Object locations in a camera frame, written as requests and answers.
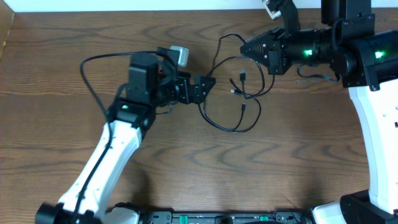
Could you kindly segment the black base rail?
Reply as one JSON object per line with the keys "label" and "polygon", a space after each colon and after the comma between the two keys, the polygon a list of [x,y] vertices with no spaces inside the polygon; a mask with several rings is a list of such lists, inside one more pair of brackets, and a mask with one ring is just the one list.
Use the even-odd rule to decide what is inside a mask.
{"label": "black base rail", "polygon": [[243,223],[314,223],[308,210],[278,209],[265,212],[244,211],[175,211],[172,208],[139,207],[132,203],[117,203],[106,211],[106,223],[141,224],[243,224]]}

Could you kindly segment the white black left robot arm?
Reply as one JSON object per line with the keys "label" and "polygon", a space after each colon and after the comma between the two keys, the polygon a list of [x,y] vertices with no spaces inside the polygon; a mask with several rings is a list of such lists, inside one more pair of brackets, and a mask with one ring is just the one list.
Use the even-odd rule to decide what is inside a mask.
{"label": "white black left robot arm", "polygon": [[108,208],[110,196],[133,153],[154,123],[156,109],[177,103],[199,105],[216,83],[209,76],[179,71],[187,63],[182,47],[138,51],[131,58],[129,78],[117,90],[109,108],[94,98],[106,123],[101,138],[75,183],[56,205],[42,204],[36,223],[145,223],[138,209]]}

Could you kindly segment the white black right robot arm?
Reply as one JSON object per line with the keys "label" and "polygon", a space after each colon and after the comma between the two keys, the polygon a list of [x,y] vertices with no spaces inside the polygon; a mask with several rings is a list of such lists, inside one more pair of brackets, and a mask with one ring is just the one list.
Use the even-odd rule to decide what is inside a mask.
{"label": "white black right robot arm", "polygon": [[293,1],[266,0],[284,25],[247,41],[243,55],[283,75],[292,65],[328,64],[356,108],[369,188],[311,209],[306,223],[397,222],[397,31],[375,31],[370,1],[322,1],[322,29],[303,30]]}

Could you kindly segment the wooden side panel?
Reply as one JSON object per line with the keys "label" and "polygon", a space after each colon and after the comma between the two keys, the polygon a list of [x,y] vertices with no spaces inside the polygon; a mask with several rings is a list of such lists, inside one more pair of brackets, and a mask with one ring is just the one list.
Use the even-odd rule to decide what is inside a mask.
{"label": "wooden side panel", "polygon": [[6,4],[4,0],[0,3],[0,54],[4,54],[7,38],[14,21],[15,12]]}

